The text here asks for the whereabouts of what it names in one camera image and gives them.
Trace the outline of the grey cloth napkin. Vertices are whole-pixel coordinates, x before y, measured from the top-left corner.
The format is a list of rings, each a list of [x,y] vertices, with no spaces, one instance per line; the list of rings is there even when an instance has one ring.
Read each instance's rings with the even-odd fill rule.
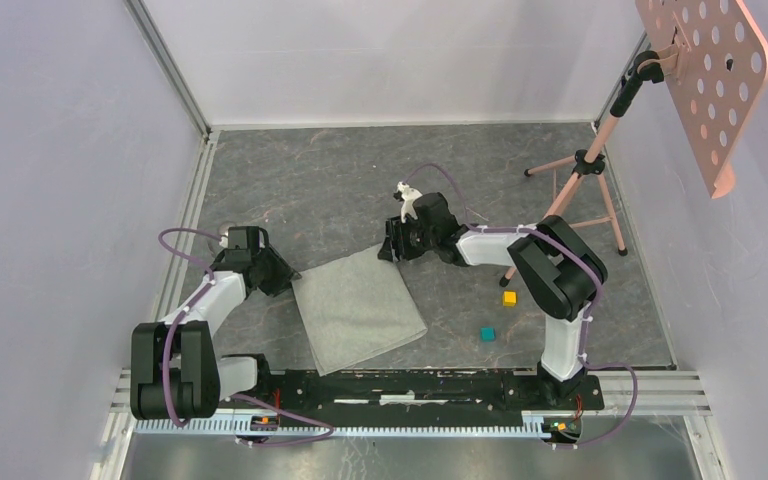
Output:
[[[319,375],[413,342],[427,325],[396,265],[375,246],[308,269],[292,290]]]

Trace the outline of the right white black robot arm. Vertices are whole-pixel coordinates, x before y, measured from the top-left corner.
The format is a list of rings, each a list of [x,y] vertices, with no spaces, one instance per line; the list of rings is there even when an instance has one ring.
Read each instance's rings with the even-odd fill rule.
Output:
[[[607,278],[593,250],[557,215],[508,228],[462,224],[439,192],[401,184],[393,196],[401,210],[385,223],[379,259],[409,261],[433,252],[459,267],[514,268],[546,319],[538,396],[551,408],[572,401],[585,376],[582,329]]]

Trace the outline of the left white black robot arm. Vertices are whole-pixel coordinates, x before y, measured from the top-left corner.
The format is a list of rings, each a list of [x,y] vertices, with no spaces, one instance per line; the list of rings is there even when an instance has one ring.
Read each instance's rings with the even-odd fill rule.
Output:
[[[181,305],[131,335],[130,409],[138,420],[170,420],[178,427],[211,417],[237,394],[250,407],[274,394],[265,360],[257,355],[217,357],[213,338],[228,316],[254,292],[275,297],[299,273],[259,226],[231,226],[212,235],[219,250],[211,261],[192,255],[203,276]]]

